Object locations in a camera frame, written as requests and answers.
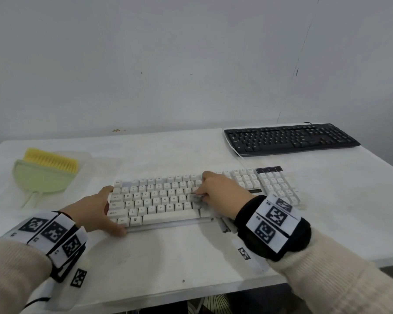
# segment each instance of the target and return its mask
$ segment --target white cable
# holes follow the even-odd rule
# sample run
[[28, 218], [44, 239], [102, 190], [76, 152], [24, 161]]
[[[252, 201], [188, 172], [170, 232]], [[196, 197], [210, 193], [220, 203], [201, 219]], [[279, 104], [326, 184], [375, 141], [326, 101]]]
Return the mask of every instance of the white cable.
[[[228, 145], [230, 145], [230, 147], [233, 149], [233, 151], [236, 152], [236, 154], [246, 163], [246, 160], [239, 154], [239, 152], [237, 152], [237, 151], [231, 146], [230, 141], [228, 140], [227, 136], [225, 135], [224, 128], [222, 128], [221, 130], [223, 131], [223, 135], [224, 135], [225, 140], [227, 141]], [[245, 169], [248, 169], [248, 168], [246, 167], [246, 165], [243, 164], [243, 163], [241, 163], [240, 160], [239, 160], [238, 158], [236, 158], [236, 160], [238, 160], [239, 163], [240, 163]]]

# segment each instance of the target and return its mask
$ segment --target left hand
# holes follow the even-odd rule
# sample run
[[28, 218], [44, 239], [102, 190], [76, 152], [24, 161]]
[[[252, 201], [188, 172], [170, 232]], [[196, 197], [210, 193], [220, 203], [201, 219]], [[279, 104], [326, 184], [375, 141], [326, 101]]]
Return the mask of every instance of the left hand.
[[84, 197], [60, 211], [69, 215], [78, 227], [84, 226], [87, 232], [100, 229], [112, 236], [123, 237], [126, 235], [125, 228], [106, 216], [109, 208], [108, 196], [113, 189], [113, 186], [105, 186], [99, 193]]

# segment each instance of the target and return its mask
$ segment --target white keyboard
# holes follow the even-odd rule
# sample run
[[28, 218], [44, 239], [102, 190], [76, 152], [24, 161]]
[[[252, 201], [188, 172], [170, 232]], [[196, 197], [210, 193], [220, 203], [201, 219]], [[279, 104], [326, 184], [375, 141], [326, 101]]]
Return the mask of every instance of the white keyboard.
[[[217, 172], [257, 195], [274, 194], [292, 206], [300, 205], [300, 193], [281, 167], [235, 169]], [[107, 216], [129, 231], [212, 222], [212, 210], [192, 195], [202, 184], [200, 174], [116, 180], [108, 197]]]

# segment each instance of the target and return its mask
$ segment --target black keyboard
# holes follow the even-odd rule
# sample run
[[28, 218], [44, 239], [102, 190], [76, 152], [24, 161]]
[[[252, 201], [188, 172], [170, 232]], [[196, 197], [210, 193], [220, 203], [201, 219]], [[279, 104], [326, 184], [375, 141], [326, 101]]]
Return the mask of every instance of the black keyboard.
[[361, 145], [333, 124], [224, 130], [242, 157], [294, 153]]

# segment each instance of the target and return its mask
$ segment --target black cable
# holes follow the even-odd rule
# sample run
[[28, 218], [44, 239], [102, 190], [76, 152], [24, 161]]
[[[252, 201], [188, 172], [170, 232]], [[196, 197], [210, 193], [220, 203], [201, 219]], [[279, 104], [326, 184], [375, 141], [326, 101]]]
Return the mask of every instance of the black cable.
[[50, 297], [38, 298], [38, 299], [33, 300], [33, 301], [29, 302], [28, 304], [26, 304], [24, 309], [26, 309], [28, 306], [34, 304], [35, 302], [48, 302], [49, 300], [50, 300]]

